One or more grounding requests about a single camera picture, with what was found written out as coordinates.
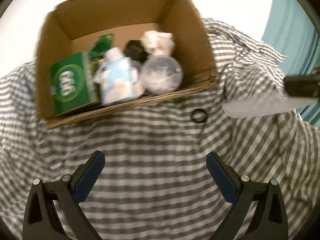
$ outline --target white bottle cap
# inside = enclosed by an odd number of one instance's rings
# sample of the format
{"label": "white bottle cap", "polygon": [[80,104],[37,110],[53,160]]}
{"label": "white bottle cap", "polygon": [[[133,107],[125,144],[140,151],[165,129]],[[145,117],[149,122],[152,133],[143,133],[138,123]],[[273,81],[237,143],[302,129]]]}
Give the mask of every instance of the white bottle cap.
{"label": "white bottle cap", "polygon": [[110,63],[115,62],[115,61],[117,61],[121,58],[124,58],[124,57],[125,57],[125,55],[123,54],[121,49],[118,47],[111,48],[111,49],[107,50],[104,54],[105,60]]}

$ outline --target silver screw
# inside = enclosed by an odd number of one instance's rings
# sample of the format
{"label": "silver screw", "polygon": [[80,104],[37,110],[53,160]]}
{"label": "silver screw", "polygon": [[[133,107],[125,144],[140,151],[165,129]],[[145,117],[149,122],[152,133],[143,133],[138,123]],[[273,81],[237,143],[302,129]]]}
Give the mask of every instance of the silver screw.
{"label": "silver screw", "polygon": [[70,176],[69,174],[64,175],[64,176],[62,177],[62,180],[63,180],[63,181],[68,181],[68,180],[70,180],[70,179],[71,179],[71,176]]}
{"label": "silver screw", "polygon": [[38,185],[40,183],[40,180],[39,179],[35,179],[34,181],[33,181],[33,185]]}
{"label": "silver screw", "polygon": [[276,185],[278,185],[278,181],[276,181],[275,179],[272,179],[271,184],[276,186]]}
{"label": "silver screw", "polygon": [[243,181],[249,181],[249,177],[247,175],[242,175],[241,180]]}

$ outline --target round clear container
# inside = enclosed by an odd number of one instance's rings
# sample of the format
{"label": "round clear container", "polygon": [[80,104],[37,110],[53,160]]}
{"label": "round clear container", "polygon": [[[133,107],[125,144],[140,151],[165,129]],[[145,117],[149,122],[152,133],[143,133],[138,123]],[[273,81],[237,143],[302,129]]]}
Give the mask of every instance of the round clear container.
{"label": "round clear container", "polygon": [[141,68],[144,88],[156,95],[174,92],[181,85],[182,78],[182,68],[173,57],[152,57]]}

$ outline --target crumpled green wrapper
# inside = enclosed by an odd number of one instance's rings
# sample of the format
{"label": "crumpled green wrapper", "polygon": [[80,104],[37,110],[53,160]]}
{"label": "crumpled green wrapper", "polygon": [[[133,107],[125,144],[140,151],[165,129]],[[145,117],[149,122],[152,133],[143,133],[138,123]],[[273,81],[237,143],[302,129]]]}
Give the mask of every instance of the crumpled green wrapper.
{"label": "crumpled green wrapper", "polygon": [[89,51],[89,57],[95,58],[103,56],[103,54],[111,48],[113,39],[113,33],[100,36],[93,48]]}

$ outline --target plaid fabric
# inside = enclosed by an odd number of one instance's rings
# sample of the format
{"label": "plaid fabric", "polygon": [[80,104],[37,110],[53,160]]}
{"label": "plaid fabric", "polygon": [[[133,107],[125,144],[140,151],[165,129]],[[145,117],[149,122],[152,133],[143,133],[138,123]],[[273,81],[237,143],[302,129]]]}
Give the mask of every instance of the plaid fabric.
{"label": "plaid fabric", "polygon": [[[222,22],[204,25],[220,78],[213,91],[46,130],[33,63],[0,80],[0,215],[19,239],[32,181],[72,173],[94,150],[106,167],[81,208],[103,239],[208,239],[230,209],[205,166],[211,151],[253,181],[277,179],[290,238],[297,233],[318,197],[320,132],[296,111],[226,116],[222,102],[282,90],[284,56]],[[205,124],[191,120],[196,108],[208,113]]]}

